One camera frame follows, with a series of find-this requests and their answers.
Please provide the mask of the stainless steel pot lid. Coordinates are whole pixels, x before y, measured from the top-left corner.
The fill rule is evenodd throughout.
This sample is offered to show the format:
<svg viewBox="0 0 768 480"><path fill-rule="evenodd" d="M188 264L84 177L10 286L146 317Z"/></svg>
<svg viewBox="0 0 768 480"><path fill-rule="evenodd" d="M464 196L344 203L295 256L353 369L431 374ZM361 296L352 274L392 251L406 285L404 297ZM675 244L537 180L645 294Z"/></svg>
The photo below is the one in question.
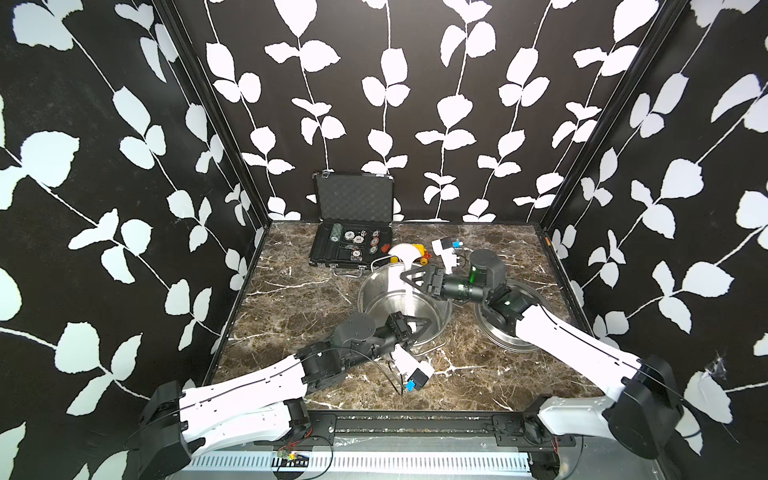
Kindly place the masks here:
<svg viewBox="0 0 768 480"><path fill-rule="evenodd" d="M538 347L516 335L516 324L523 318L523 312L535 305L551 307L534 288L508 280L489 300L474 305L474 315L480 330L494 344L508 351L528 353L537 351Z"/></svg>

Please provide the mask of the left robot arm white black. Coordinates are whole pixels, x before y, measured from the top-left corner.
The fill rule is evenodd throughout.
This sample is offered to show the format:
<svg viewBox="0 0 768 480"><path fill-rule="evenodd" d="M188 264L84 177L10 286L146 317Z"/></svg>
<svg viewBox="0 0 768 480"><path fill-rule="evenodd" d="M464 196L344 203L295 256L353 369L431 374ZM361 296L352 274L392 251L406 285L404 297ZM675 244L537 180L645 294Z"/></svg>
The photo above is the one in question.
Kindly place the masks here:
<svg viewBox="0 0 768 480"><path fill-rule="evenodd" d="M185 389L177 381L156 388L128 443L140 479L164 479L208 452L246 442L292 442L312 427L308 394L340 384L350 369L383 356L400 376L395 389L419 390L433 374L410 353L432 321L396 311L378 325L355 312L325 339L295 354L219 384Z"/></svg>

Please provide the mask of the white plastic ladle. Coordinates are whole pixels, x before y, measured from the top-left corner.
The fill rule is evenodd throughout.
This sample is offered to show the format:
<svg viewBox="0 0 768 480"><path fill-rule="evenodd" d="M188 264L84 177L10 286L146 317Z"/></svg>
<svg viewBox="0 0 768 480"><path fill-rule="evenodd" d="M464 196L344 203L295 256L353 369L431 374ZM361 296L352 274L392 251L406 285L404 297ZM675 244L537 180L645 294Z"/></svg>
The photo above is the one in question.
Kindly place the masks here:
<svg viewBox="0 0 768 480"><path fill-rule="evenodd" d="M400 278L400 275L413 267L422 254L415 244L399 243L394 245L389 254L398 261L389 267L388 291L402 291L407 297L412 297L414 289Z"/></svg>

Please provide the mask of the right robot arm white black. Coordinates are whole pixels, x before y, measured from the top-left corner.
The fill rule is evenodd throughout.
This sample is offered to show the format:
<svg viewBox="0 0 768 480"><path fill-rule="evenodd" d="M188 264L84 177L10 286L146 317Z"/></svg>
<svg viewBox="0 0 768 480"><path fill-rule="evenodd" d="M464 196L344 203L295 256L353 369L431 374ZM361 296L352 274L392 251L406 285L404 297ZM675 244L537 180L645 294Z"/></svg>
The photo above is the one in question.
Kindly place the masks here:
<svg viewBox="0 0 768 480"><path fill-rule="evenodd" d="M466 276L425 265L400 278L430 297L478 305L493 328L549 353L600 389L594 398L543 400L534 415L553 435L612 439L641 458L656 459L684 416L666 361L641 359L558 318L536 291L509 281L504 262L490 250L471 253Z"/></svg>

